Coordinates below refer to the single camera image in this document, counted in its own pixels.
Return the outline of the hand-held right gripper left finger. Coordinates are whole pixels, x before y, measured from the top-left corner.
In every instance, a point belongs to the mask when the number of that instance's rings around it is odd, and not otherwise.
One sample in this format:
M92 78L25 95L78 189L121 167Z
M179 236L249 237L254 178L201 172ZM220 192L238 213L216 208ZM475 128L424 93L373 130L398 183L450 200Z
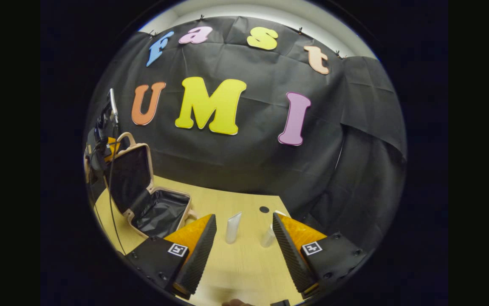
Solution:
M217 233L208 214L165 238L147 238L124 259L155 289L188 300L196 293Z

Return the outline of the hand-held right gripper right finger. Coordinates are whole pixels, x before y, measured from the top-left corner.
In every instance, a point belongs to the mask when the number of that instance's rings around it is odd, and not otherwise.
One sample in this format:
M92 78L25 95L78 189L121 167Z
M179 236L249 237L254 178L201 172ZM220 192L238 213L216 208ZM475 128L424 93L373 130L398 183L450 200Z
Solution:
M273 213L272 225L291 280L304 300L341 287L368 256L339 232L325 235L281 213Z

